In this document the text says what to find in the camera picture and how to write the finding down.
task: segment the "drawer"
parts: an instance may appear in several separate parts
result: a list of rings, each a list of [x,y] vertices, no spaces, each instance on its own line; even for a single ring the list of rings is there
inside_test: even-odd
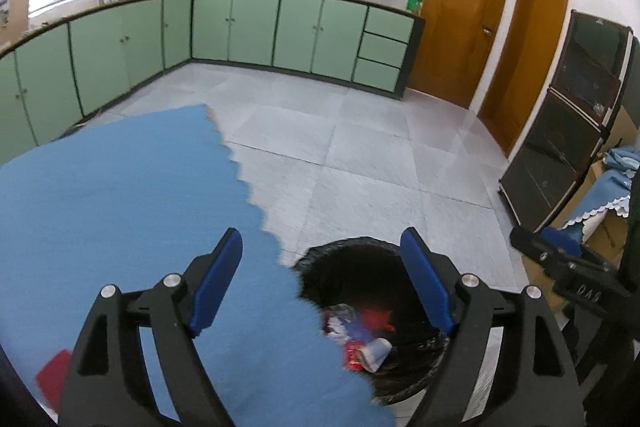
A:
[[[353,82],[393,92],[396,90],[398,73],[398,68],[359,58],[353,73]]]
[[[402,44],[402,42],[364,33],[359,56],[400,68],[404,60],[405,51],[406,44]]]
[[[389,37],[396,41],[409,42],[411,30],[414,28],[414,19],[399,13],[369,8],[365,31]]]

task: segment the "trash can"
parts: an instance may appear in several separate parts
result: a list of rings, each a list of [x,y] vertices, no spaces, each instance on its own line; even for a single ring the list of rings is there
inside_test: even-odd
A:
[[[398,246],[372,237],[343,239],[310,248],[293,270],[302,279],[300,298],[321,309],[344,303],[392,311],[395,331],[380,337],[393,348],[376,373],[363,372],[381,403],[406,400],[429,385],[448,340],[427,319]]]

